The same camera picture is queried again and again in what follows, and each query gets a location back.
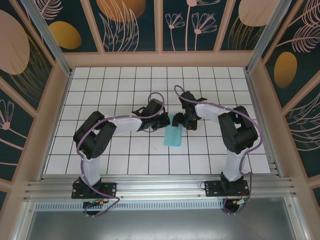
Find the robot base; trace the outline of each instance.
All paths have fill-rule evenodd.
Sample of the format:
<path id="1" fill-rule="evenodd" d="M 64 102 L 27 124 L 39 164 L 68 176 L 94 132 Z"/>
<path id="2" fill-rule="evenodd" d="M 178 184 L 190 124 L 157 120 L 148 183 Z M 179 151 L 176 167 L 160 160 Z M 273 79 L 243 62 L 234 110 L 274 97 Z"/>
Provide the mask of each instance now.
<path id="1" fill-rule="evenodd" d="M 243 176 L 236 181 L 229 182 L 221 174 L 221 180 L 205 181 L 204 190 L 206 197 L 241 197 L 241 194 L 249 195 L 248 182 Z"/>
<path id="2" fill-rule="evenodd" d="M 101 199 L 103 196 L 92 191 L 79 177 L 79 182 L 72 185 L 72 199 Z M 101 193 L 116 196 L 117 184 L 115 182 L 101 182 L 100 180 L 93 185 L 93 188 Z"/>

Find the blue sponge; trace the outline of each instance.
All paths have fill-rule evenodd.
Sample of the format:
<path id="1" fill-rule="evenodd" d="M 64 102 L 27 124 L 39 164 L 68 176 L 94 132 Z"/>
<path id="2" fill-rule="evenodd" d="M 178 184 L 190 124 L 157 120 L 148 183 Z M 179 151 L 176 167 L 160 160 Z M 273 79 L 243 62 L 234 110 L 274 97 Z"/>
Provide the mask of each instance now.
<path id="1" fill-rule="evenodd" d="M 182 124 L 179 124 L 178 127 L 172 126 L 172 120 L 174 114 L 168 114 L 170 118 L 170 125 L 165 127 L 164 130 L 164 145 L 172 147 L 180 147 L 181 145 L 181 134 L 182 134 Z"/>

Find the white grid mat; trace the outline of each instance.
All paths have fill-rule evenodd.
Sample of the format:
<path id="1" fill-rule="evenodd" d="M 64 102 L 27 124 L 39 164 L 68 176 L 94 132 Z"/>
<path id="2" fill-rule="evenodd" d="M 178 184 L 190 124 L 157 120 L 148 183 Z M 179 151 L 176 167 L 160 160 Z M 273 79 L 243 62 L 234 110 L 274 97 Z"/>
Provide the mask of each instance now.
<path id="1" fill-rule="evenodd" d="M 184 113 L 174 85 L 191 91 L 196 99 L 234 108 L 245 106 L 256 119 L 241 67 L 77 67 L 59 119 L 45 174 L 80 174 L 80 157 L 73 135 L 94 111 L 107 116 L 129 115 L 160 92 L 169 113 Z M 220 127 L 199 120 L 196 131 L 183 128 L 181 146 L 164 146 L 165 129 L 114 136 L 101 156 L 100 173 L 116 175 L 220 174 L 227 149 Z M 269 174 L 263 146 L 249 154 L 244 172 Z"/>

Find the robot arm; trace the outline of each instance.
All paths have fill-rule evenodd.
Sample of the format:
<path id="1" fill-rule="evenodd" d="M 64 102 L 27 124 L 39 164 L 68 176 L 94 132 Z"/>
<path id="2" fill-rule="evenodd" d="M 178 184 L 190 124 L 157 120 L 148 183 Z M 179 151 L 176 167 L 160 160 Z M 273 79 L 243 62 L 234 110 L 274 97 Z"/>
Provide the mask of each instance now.
<path id="1" fill-rule="evenodd" d="M 147 117 L 157 113 L 162 107 L 162 102 L 152 99 L 146 107 L 133 111 L 138 117 Z M 113 135 L 124 134 L 128 132 L 138 132 L 148 128 L 153 130 L 164 128 L 170 124 L 168 113 L 163 113 L 147 119 L 138 117 L 122 117 L 109 120 L 100 124 L 94 132 L 91 132 L 81 144 L 81 151 L 84 153 L 83 171 L 91 186 L 101 182 L 100 177 L 100 156 L 106 150 Z M 93 112 L 89 118 L 82 124 L 73 136 L 76 145 L 83 138 L 85 133 L 96 123 L 107 118 L 99 111 Z"/>
<path id="2" fill-rule="evenodd" d="M 248 115 L 243 106 L 234 109 Z M 223 142 L 227 148 L 226 164 L 222 174 L 229 182 L 240 179 L 242 177 L 239 170 L 241 158 L 258 139 L 254 125 L 241 115 L 208 104 L 197 104 L 195 112 L 198 117 L 209 119 L 220 125 Z"/>
<path id="3" fill-rule="evenodd" d="M 197 121 L 201 118 L 209 119 L 220 125 L 223 143 L 227 148 L 226 164 L 221 173 L 220 186 L 225 196 L 238 192 L 238 187 L 243 186 L 245 181 L 240 171 L 240 163 L 245 152 L 251 148 L 258 139 L 257 131 L 248 119 L 231 111 L 213 105 L 201 103 L 205 98 L 198 100 L 189 92 L 181 94 L 184 99 L 199 102 L 198 104 L 179 98 L 185 113 L 177 113 L 172 121 L 173 126 L 183 124 L 188 130 L 197 129 Z M 245 107 L 234 108 L 247 116 Z"/>

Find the flower illustration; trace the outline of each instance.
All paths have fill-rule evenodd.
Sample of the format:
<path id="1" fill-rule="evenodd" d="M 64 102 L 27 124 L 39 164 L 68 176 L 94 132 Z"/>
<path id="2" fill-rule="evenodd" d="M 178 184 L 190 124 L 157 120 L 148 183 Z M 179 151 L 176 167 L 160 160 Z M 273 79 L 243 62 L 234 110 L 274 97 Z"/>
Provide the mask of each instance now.
<path id="1" fill-rule="evenodd" d="M 195 7 L 197 5 L 212 5 L 212 4 L 217 4 L 219 2 L 220 2 L 220 0 L 209 0 L 209 1 L 205 1 L 205 0 L 186 0 L 186 3 L 190 7 Z"/>
<path id="2" fill-rule="evenodd" d="M 212 33 L 217 30 L 217 25 L 214 25 L 216 20 L 214 18 L 214 13 L 202 14 L 201 18 L 199 19 L 199 13 L 192 14 L 192 25 L 194 28 L 195 33 L 195 41 L 194 41 L 194 50 L 197 50 L 197 37 L 199 34 L 207 34 Z"/>
<path id="3" fill-rule="evenodd" d="M 26 136 L 23 136 L 22 134 L 14 131 L 10 128 L 10 123 L 12 120 L 12 116 L 14 114 L 14 109 L 15 109 L 15 105 L 11 101 L 8 101 L 8 104 L 6 106 L 5 101 L 3 99 L 0 100 L 0 130 L 9 130 L 9 131 L 13 132 L 14 134 L 26 139 L 27 138 Z M 7 144 L 13 148 L 19 149 L 19 150 L 24 149 L 23 147 L 17 146 L 15 144 L 8 142 L 8 141 L 1 139 L 1 138 L 0 138 L 0 142 Z M 9 163 L 3 163 L 3 162 L 0 162 L 0 164 L 10 165 Z"/>
<path id="4" fill-rule="evenodd" d="M 185 26 L 185 50 L 186 51 L 188 51 L 188 26 L 189 26 L 190 8 L 195 6 L 218 4 L 219 2 L 220 0 L 186 0 L 186 4 L 188 4 L 189 6 L 188 12 L 186 15 L 186 26 Z"/>
<path id="5" fill-rule="evenodd" d="M 14 114 L 15 105 L 8 101 L 7 107 L 3 99 L 0 100 L 0 129 L 10 129 L 10 122 Z"/>
<path id="6" fill-rule="evenodd" d="M 184 27 L 185 22 L 183 21 L 181 13 L 179 13 L 179 14 L 174 13 L 174 14 L 172 14 L 172 16 L 170 15 L 170 13 L 168 13 L 165 15 L 165 20 L 170 28 L 172 47 L 173 47 L 173 51 L 175 51 L 176 49 L 175 49 L 175 44 L 174 44 L 174 38 L 172 36 L 172 29 Z"/>

